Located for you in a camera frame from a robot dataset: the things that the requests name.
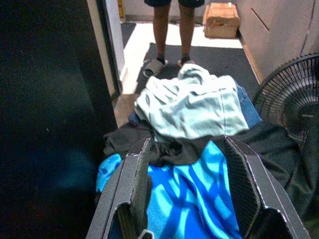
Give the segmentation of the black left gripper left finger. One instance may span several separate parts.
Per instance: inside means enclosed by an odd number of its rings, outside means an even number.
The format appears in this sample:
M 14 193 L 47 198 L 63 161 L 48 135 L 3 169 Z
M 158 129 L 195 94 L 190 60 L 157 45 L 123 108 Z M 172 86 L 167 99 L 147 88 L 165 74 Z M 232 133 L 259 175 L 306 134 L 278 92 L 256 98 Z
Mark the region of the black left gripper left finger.
M 146 210 L 152 139 L 133 144 L 106 183 L 86 237 L 88 239 L 151 239 Z

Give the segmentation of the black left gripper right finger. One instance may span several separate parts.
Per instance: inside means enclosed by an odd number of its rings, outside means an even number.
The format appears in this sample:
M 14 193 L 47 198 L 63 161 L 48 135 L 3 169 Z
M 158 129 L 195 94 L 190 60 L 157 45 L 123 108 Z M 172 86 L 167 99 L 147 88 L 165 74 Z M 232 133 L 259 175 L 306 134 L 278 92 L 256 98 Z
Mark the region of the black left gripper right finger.
M 308 239 L 286 191 L 247 144 L 226 136 L 231 199 L 244 239 Z

